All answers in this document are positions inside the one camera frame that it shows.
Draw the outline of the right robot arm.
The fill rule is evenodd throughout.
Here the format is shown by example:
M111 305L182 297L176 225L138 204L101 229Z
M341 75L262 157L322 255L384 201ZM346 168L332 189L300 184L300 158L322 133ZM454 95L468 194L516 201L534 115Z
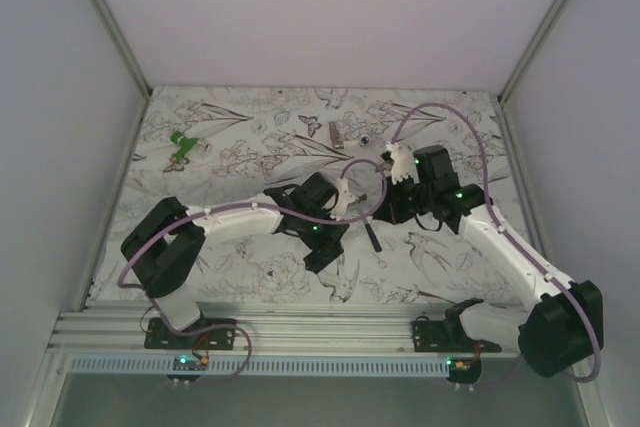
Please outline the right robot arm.
M550 378L587 358L591 381L604 347L603 298L591 281L575 282L514 232L484 187L461 185L446 148L412 151L389 142L382 159L391 166L386 194L374 219L392 225L430 214L461 236L516 292L522 310L481 299L448 308L443 338L452 350L477 341L515 350L539 376Z

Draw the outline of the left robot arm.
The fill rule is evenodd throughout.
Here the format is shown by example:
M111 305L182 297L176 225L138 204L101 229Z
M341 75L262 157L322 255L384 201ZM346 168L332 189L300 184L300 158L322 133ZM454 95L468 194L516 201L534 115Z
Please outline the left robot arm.
M206 241L292 235L309 250L305 269L317 274L343 254L344 218L355 201L347 179L331 181L320 172L300 185L267 188L250 199L209 208L167 197L126 237L121 252L168 323L170 339L190 349L202 341L205 326L186 281Z

